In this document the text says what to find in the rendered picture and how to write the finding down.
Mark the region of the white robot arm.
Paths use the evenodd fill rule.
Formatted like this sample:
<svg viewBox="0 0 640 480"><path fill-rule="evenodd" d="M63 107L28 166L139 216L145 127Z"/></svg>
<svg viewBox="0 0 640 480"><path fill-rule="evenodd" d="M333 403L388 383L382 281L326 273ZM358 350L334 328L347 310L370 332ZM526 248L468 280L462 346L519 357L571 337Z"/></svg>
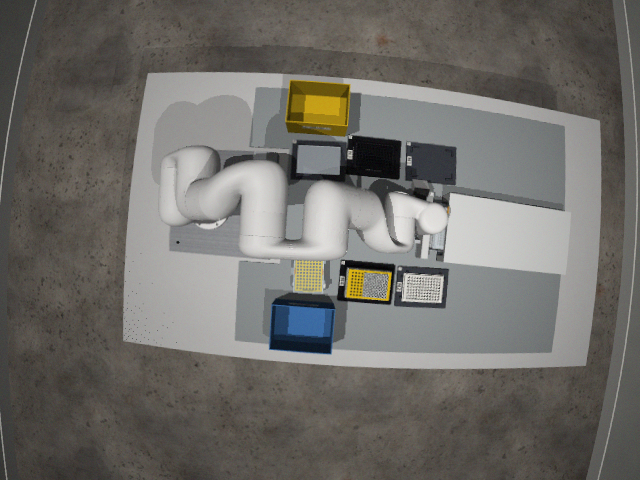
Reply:
<svg viewBox="0 0 640 480"><path fill-rule="evenodd" d="M446 209L426 201L430 189L425 180L412 180L417 198L401 191L389 192L384 209L369 189L319 180L305 196L302 237L289 240L285 238L288 179L284 168L263 159L235 163L221 171L220 166L220 155L208 146L188 146L164 156L159 216L170 226L209 222L196 225L215 229L241 203L238 246L249 257L336 260L347 252L349 229L356 230L374 251L407 253L413 248L415 234L438 234L448 223Z"/></svg>

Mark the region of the blue open-top bin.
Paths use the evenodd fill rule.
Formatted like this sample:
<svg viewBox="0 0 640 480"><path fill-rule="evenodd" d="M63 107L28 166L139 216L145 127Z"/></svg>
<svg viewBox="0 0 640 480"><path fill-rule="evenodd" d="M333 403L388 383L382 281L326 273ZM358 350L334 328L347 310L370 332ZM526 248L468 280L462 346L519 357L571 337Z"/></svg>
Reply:
<svg viewBox="0 0 640 480"><path fill-rule="evenodd" d="M334 303L275 299L269 350L332 355L334 320Z"/></svg>

